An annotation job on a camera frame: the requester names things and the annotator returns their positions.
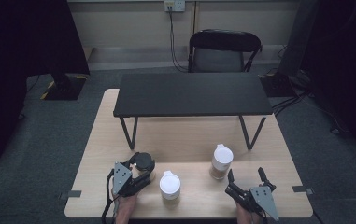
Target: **power outlet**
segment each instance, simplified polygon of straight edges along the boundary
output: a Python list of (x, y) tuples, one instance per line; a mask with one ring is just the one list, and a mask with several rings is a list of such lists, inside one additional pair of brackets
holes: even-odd
[(183, 12), (185, 9), (185, 0), (164, 0), (164, 11)]

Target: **white container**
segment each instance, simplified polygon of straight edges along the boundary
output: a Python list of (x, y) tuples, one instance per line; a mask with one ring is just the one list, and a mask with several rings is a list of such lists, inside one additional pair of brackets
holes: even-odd
[(165, 199), (176, 199), (180, 194), (180, 179), (171, 171), (165, 171), (160, 180), (160, 190)]
[(223, 179), (233, 158), (234, 154), (230, 148), (225, 147), (224, 144), (218, 144), (213, 153), (212, 166), (209, 171), (210, 175), (215, 179)]

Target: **person's arm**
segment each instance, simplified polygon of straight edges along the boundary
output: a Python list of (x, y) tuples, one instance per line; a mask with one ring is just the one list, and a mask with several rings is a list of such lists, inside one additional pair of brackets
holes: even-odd
[(119, 208), (116, 212), (115, 224), (128, 224), (129, 218), (135, 210), (137, 194), (131, 197), (119, 197), (117, 199), (119, 202)]
[(236, 222), (238, 224), (260, 224), (262, 218), (256, 213), (250, 213), (239, 203), (236, 204)]

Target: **black metal leg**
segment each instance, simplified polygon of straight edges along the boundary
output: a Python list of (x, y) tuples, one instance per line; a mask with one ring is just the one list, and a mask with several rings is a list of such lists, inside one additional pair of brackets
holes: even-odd
[(135, 148), (135, 140), (136, 140), (136, 127), (137, 127), (137, 117), (135, 117), (135, 123), (134, 123), (134, 131), (132, 133), (132, 140), (129, 137), (128, 129), (127, 126), (125, 125), (125, 120), (124, 118), (120, 118), (122, 128), (124, 129), (125, 137), (128, 142), (129, 148), (132, 150)]
[(262, 129), (262, 127), (264, 125), (265, 117), (262, 117), (262, 120), (260, 121), (259, 127), (257, 127), (256, 133), (254, 134), (253, 139), (252, 139), (251, 142), (249, 140), (248, 131), (247, 131), (247, 127), (245, 126), (244, 118), (242, 118), (242, 116), (239, 116), (239, 121), (241, 121), (242, 132), (244, 132), (245, 142), (247, 143), (247, 148), (248, 149), (253, 149), (254, 143), (256, 142), (257, 137), (259, 136), (260, 130)]

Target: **gray carpet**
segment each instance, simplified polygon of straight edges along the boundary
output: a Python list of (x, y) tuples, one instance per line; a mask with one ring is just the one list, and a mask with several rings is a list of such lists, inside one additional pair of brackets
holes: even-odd
[[(266, 73), (273, 65), (254, 65)], [(175, 68), (92, 71), (76, 101), (43, 101), (48, 75), (27, 80), (22, 119), (0, 160), (0, 223), (101, 223), (100, 218), (68, 218), (62, 193), (71, 190), (106, 89), (118, 88), (126, 73), (176, 73)], [(286, 98), (270, 98), (275, 105)], [(308, 198), (324, 223), (356, 223), (356, 142), (329, 132), (331, 118), (316, 99), (306, 97), (278, 116)], [(181, 223), (181, 220), (132, 220), (131, 223)], [(235, 223), (234, 220), (188, 220), (186, 223)], [(282, 218), (279, 223), (321, 223)]]

